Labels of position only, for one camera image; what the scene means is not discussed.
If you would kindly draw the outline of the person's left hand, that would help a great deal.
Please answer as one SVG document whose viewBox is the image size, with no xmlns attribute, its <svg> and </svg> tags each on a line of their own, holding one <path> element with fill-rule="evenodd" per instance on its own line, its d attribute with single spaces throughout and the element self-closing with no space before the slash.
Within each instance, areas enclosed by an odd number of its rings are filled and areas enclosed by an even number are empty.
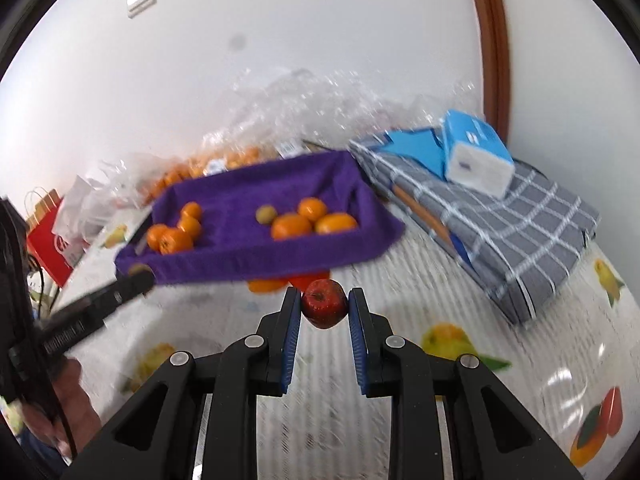
<svg viewBox="0 0 640 480">
<path fill-rule="evenodd" d="M 102 426 L 88 394 L 81 387 L 81 372 L 78 360 L 67 359 L 53 382 L 54 392 L 70 425 L 77 452 L 82 451 Z M 72 457 L 70 442 L 60 420 L 52 424 L 43 411 L 32 404 L 22 404 L 21 411 L 25 425 L 37 439 L 52 445 L 64 457 Z"/>
</svg>

